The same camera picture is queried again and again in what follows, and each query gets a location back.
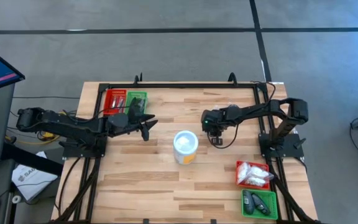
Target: wooden table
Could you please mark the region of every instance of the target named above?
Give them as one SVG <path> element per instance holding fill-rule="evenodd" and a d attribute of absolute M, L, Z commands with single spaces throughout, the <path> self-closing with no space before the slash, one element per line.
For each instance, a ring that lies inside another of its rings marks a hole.
<path fill-rule="evenodd" d="M 92 117 L 99 84 L 84 84 L 78 117 Z M 286 98 L 284 85 L 276 84 L 276 87 L 274 98 Z M 200 118 L 205 109 L 225 107 L 230 103 L 240 107 L 254 105 L 251 89 L 136 90 L 148 93 L 147 113 L 155 114 L 158 123 L 151 129 L 147 142 L 142 140 L 140 133 L 109 138 L 106 155 L 101 159 L 92 222 L 141 223 L 144 218 L 149 218 L 151 223 L 209 223 L 210 219 L 217 219 L 218 223 L 274 223 L 243 217 L 241 188 L 234 183 L 236 161 L 265 163 L 257 140 L 258 120 L 244 121 L 239 126 L 235 143 L 227 149 L 211 146 L 201 130 Z M 195 161 L 184 166 L 175 162 L 172 144 L 175 134 L 186 129 L 193 131 L 200 143 Z M 229 128 L 223 133 L 224 145 L 232 140 L 234 131 L 235 128 Z M 62 180 L 74 160 L 65 162 Z M 83 161 L 77 163 L 68 178 L 62 211 L 78 191 Z M 290 193 L 306 214 L 317 219 L 305 168 L 289 158 L 284 160 L 284 168 Z M 278 196 L 282 217 L 286 220 L 285 205 L 280 193 Z M 87 203 L 88 196 L 85 195 L 81 218 L 85 217 Z M 54 209 L 52 218 L 57 216 Z"/>

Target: wire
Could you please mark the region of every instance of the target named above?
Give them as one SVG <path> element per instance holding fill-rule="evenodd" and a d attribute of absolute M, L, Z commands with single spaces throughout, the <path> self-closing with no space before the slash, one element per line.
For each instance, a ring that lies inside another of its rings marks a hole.
<path fill-rule="evenodd" d="M 350 128 L 349 128 L 349 135 L 350 135 L 350 137 L 351 137 L 351 140 L 352 140 L 352 143 L 353 143 L 354 147 L 358 150 L 358 147 L 357 147 L 356 143 L 354 142 L 353 136 L 352 136 L 353 123 L 354 123 L 355 121 L 357 121 L 357 120 L 358 120 L 358 118 L 354 119 L 354 120 L 351 122 L 351 125 L 350 125 Z"/>
<path fill-rule="evenodd" d="M 61 212 L 60 208 L 56 205 L 56 202 L 54 202 L 53 205 L 56 207 L 59 216 L 61 216 L 62 212 Z"/>
<path fill-rule="evenodd" d="M 254 83 L 263 83 L 263 82 L 260 82 L 260 81 L 252 81 L 252 82 L 254 82 Z M 248 112 L 247 114 L 250 114 L 250 113 L 253 113 L 253 112 L 255 112 L 255 111 L 258 111 L 258 110 L 261 110 L 261 109 L 266 108 L 266 107 L 269 105 L 270 101 L 272 100 L 272 98 L 273 98 L 273 96 L 274 96 L 274 93 L 276 92 L 276 86 L 275 86 L 273 83 L 269 83 L 269 82 L 265 82 L 265 83 L 266 83 L 266 84 L 269 84 L 269 85 L 271 85 L 271 86 L 273 87 L 273 92 L 272 92 L 272 94 L 271 94 L 270 97 L 268 98 L 267 102 L 265 102 L 265 106 L 263 106 L 263 107 L 261 107 L 261 108 L 257 108 L 257 109 L 255 109 L 255 110 L 252 110 L 252 111 Z"/>
<path fill-rule="evenodd" d="M 252 81 L 252 82 L 254 82 L 254 83 L 263 83 L 263 82 L 260 82 L 260 81 Z M 271 85 L 271 86 L 273 87 L 273 92 L 272 92 L 272 94 L 270 95 L 270 97 L 268 98 L 267 102 L 265 103 L 265 106 L 263 106 L 263 107 L 261 107 L 261 108 L 254 109 L 254 110 L 248 112 L 246 115 L 251 114 L 251 113 L 253 113 L 253 112 L 255 112 L 255 111 L 262 110 L 262 109 L 266 108 L 266 107 L 269 105 L 270 101 L 272 100 L 272 98 L 273 98 L 273 96 L 274 96 L 274 93 L 276 92 L 276 86 L 275 86 L 273 83 L 269 83 L 269 82 L 265 82 L 265 83 L 266 83 L 266 84 L 269 84 L 269 85 Z M 210 138 L 210 136 L 209 136 L 209 133 L 207 134 L 208 141 L 209 141 L 209 143 L 211 143 L 211 145 L 213 145 L 215 148 L 225 149 L 225 148 L 231 146 L 231 145 L 234 143 L 234 141 L 236 140 L 238 129 L 239 129 L 239 125 L 237 124 L 236 133 L 234 134 L 234 138 L 233 138 L 233 140 L 230 142 L 230 144 L 228 144 L 227 146 L 219 147 L 219 146 L 213 144 L 213 142 L 211 141 L 211 138 Z"/>
<path fill-rule="evenodd" d="M 80 97 L 66 97 L 66 96 L 13 96 L 14 99 L 41 99 L 41 98 L 59 98 L 77 100 Z"/>
<path fill-rule="evenodd" d="M 33 137 L 33 136 L 28 136 L 28 135 L 25 135 L 25 134 L 19 134 L 19 133 L 16 133 L 10 129 L 6 129 L 6 131 L 9 131 L 9 132 L 12 132 L 14 133 L 15 135 L 18 135 L 18 136 L 23 136 L 23 137 L 27 137 L 27 138 L 34 138 L 34 139 L 37 139 L 36 137 Z"/>
<path fill-rule="evenodd" d="M 128 108 L 129 106 L 116 106 L 116 107 L 112 107 L 112 108 L 107 108 L 107 109 L 104 109 L 104 110 L 101 110 L 99 111 L 99 113 L 97 113 L 95 116 L 93 116 L 92 118 L 90 119 L 87 119 L 87 120 L 84 120 L 84 121 L 78 121 L 76 117 L 72 117 L 69 115 L 70 112 L 66 112 L 65 110 L 63 110 L 64 113 L 67 114 L 68 118 L 70 120 L 72 120 L 73 122 L 76 122 L 76 123 L 87 123 L 87 122 L 90 122 L 92 120 L 94 120 L 95 118 L 97 118 L 99 116 L 100 113 L 102 113 L 103 111 L 106 111 L 106 110 L 112 110 L 112 109 L 118 109 L 118 108 Z"/>
<path fill-rule="evenodd" d="M 9 111 L 9 112 L 11 112 L 11 114 L 13 115 L 13 116 L 15 116 L 16 118 L 18 118 L 19 116 L 18 115 L 16 115 L 15 113 L 13 113 L 12 111 Z"/>
<path fill-rule="evenodd" d="M 68 172 L 67 172 L 67 175 L 66 175 L 66 177 L 65 177 L 65 180 L 63 181 L 62 189 L 61 189 L 60 195 L 59 195 L 58 207 L 57 207 L 58 212 L 59 212 L 59 217 L 62 215 L 62 214 L 60 213 L 60 210 L 61 210 L 61 208 L 62 208 L 63 192 L 64 192 L 65 187 L 66 187 L 66 182 L 67 182 L 67 180 L 68 180 L 68 176 L 71 174 L 71 172 L 72 172 L 72 170 L 73 170 L 75 164 L 76 164 L 80 159 L 81 159 L 81 158 L 79 157 L 79 158 L 77 158 L 77 159 L 74 161 L 73 165 L 71 165 L 70 169 L 69 169 Z"/>
<path fill-rule="evenodd" d="M 209 141 L 209 143 L 211 143 L 211 145 L 213 145 L 213 146 L 214 146 L 215 148 L 217 148 L 217 149 L 225 149 L 225 148 L 231 146 L 231 145 L 234 143 L 234 141 L 236 140 L 236 137 L 237 137 L 237 132 L 238 132 L 238 130 L 239 130 L 239 125 L 237 124 L 237 126 L 236 126 L 236 133 L 234 134 L 234 138 L 233 138 L 233 140 L 230 142 L 230 144 L 228 144 L 227 146 L 220 147 L 220 146 L 215 145 L 215 144 L 211 141 L 211 138 L 210 138 L 210 136 L 209 136 L 209 133 L 207 134 L 208 141 Z"/>
<path fill-rule="evenodd" d="M 306 170 L 306 173 L 308 172 L 308 167 L 306 166 L 305 162 L 303 162 L 303 160 L 299 157 L 295 157 L 296 160 L 298 160 L 304 167 Z"/>

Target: plastic basket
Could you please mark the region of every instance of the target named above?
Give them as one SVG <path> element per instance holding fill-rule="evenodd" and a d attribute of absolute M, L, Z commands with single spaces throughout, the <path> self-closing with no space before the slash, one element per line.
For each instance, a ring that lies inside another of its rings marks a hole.
<path fill-rule="evenodd" d="M 146 111 L 146 105 L 147 105 L 147 92 L 144 91 L 128 91 L 127 94 L 127 104 L 126 106 L 131 105 L 132 99 L 133 98 L 138 98 L 138 99 L 144 99 L 144 109 L 143 109 L 143 113 L 145 113 Z M 125 108 L 125 113 L 128 114 L 129 108 Z"/>
<path fill-rule="evenodd" d="M 246 184 L 243 182 L 240 182 L 240 184 L 237 183 L 237 177 L 238 177 L 238 172 L 239 172 L 239 166 L 244 163 L 243 161 L 237 161 L 236 163 L 236 184 L 238 186 L 243 186 L 243 187 L 246 187 L 246 188 L 251 188 L 251 189 L 261 189 L 261 190 L 269 190 L 270 189 L 270 183 L 269 181 L 263 185 L 263 187 L 258 187 L 258 186 L 254 186 L 254 185 L 249 185 L 249 184 Z M 259 164 L 259 163 L 256 163 L 256 162 L 248 162 L 249 165 L 251 166 L 257 166 L 265 171 L 269 171 L 269 166 L 267 164 Z"/>
<path fill-rule="evenodd" d="M 109 108 L 112 108 L 112 103 L 114 101 L 115 96 L 124 97 L 124 103 L 122 104 L 122 106 L 125 106 L 126 98 L 127 98 L 127 90 L 115 90 L 115 89 L 107 90 L 106 99 L 104 100 L 104 106 L 103 106 L 103 109 L 105 110 L 103 111 L 103 115 L 113 115 L 120 112 L 120 108 L 107 110 Z"/>
<path fill-rule="evenodd" d="M 260 212 L 258 209 L 255 208 L 252 215 L 246 214 L 244 211 L 244 191 L 248 190 L 251 193 L 257 194 L 260 199 L 262 199 L 266 206 L 268 206 L 268 209 L 270 210 L 270 215 L 264 215 L 262 212 Z M 251 217 L 251 218 L 264 218 L 264 219 L 270 219 L 270 220 L 277 220 L 278 218 L 278 212 L 277 212 L 277 201 L 276 201 L 276 193 L 266 190 L 249 190 L 249 189 L 243 189 L 241 191 L 241 213 L 245 217 Z"/>

